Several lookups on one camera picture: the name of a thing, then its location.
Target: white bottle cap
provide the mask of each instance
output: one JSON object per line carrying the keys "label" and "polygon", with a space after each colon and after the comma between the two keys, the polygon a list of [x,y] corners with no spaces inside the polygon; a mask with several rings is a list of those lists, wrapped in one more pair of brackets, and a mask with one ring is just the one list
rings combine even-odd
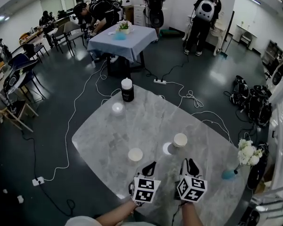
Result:
{"label": "white bottle cap", "polygon": [[132,88],[132,80],[128,79],[128,78],[122,80],[122,88],[123,89],[131,89]]}

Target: white paper cup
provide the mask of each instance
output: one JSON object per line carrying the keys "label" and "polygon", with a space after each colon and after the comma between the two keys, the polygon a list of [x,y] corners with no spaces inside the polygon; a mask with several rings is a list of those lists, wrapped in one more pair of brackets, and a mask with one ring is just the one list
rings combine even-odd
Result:
{"label": "white paper cup", "polygon": [[128,152],[128,157],[132,161],[140,161],[143,153],[140,148],[133,148]]}
{"label": "white paper cup", "polygon": [[173,146],[175,147],[184,147],[188,143],[188,138],[183,133],[178,133],[174,137]]}

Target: black pants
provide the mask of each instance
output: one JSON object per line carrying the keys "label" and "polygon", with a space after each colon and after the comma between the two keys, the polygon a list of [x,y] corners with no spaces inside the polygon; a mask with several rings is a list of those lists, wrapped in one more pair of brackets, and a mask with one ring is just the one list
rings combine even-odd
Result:
{"label": "black pants", "polygon": [[198,34],[199,35],[199,42],[197,45],[197,52],[201,52],[204,48],[204,45],[206,43],[206,39],[209,33],[210,23],[198,20],[197,18],[194,19],[191,34],[186,44],[186,50],[190,51],[194,42],[197,39]]}

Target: gray marble tabletop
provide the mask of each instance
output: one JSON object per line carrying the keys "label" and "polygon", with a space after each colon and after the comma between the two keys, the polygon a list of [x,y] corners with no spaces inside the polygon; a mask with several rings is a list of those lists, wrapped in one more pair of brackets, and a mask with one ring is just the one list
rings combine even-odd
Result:
{"label": "gray marble tabletop", "polygon": [[[239,170],[234,180],[222,180],[225,169],[238,165],[235,146],[213,129],[187,112],[163,100],[150,91],[134,86],[135,99],[123,102],[116,94],[96,110],[74,134],[72,141],[79,154],[116,195],[128,196],[128,184],[137,168],[156,161],[155,179],[161,180],[152,204],[144,204],[138,211],[161,226],[171,225],[179,201],[175,201],[175,181],[184,158],[193,158],[201,167],[208,191],[196,204],[204,225],[223,226],[235,210],[249,174],[248,168]],[[112,105],[124,105],[122,115],[115,115]],[[182,148],[171,145],[171,154],[163,145],[172,142],[175,134],[184,133],[188,144]],[[132,148],[140,148],[143,158],[133,162],[128,158]],[[180,225],[181,213],[174,225]]]}

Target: blue vase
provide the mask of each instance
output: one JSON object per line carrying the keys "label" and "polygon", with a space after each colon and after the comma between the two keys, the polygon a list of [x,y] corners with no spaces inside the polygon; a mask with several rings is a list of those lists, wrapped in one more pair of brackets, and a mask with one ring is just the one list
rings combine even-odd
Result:
{"label": "blue vase", "polygon": [[237,174],[238,174],[237,170],[225,170],[222,173],[221,178],[224,180],[230,180],[230,179],[233,179]]}

